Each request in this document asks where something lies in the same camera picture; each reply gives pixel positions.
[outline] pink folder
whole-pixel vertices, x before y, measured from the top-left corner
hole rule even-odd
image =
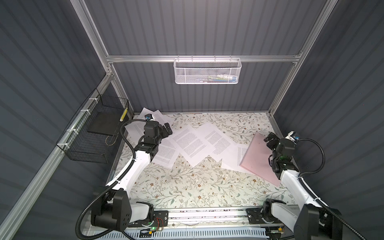
[[[278,187],[281,181],[269,166],[268,157],[272,154],[272,150],[266,146],[264,138],[265,136],[255,133],[240,166]]]

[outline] light blue slotted cable tray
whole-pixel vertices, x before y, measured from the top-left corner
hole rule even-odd
[[[155,232],[151,237],[139,237],[140,230],[125,230],[133,239],[200,239],[200,238],[229,238],[229,237],[253,237],[269,238],[265,234],[265,229],[257,227],[227,227],[227,228],[175,228],[164,229],[161,232]],[[100,239],[127,239],[121,232],[110,232]]]

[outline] basket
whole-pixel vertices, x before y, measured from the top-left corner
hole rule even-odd
[[[175,58],[177,84],[237,84],[240,76],[239,58]]]
[[[121,136],[119,130],[122,125],[120,117],[128,107],[128,99],[107,95],[98,95],[87,110],[82,110],[83,115],[78,124],[70,131],[70,136],[65,143],[56,143],[69,159],[75,161],[109,163],[115,159]],[[94,120],[98,114],[113,116],[116,119],[116,128],[112,134],[105,135],[91,132],[94,128]]]

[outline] floral pattern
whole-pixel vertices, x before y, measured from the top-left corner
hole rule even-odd
[[[235,142],[243,144],[249,144],[256,132],[266,136],[272,131],[266,113],[168,116],[175,120],[171,126],[173,129],[186,125],[198,128],[210,122]],[[131,155],[129,147],[125,145],[116,173],[123,168]],[[132,202],[149,202],[157,209],[253,206],[262,205],[266,198],[296,204],[284,186],[274,186],[256,175],[222,169],[221,161],[216,162],[210,156],[194,168],[191,168],[182,155],[178,156],[172,169],[151,163],[139,176],[129,196]]]

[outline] black wire basket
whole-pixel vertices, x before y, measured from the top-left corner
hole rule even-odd
[[[128,99],[98,95],[70,131],[65,143],[56,143],[69,159],[75,161],[113,162],[119,148],[121,116],[129,108]],[[109,132],[102,128],[109,124]]]

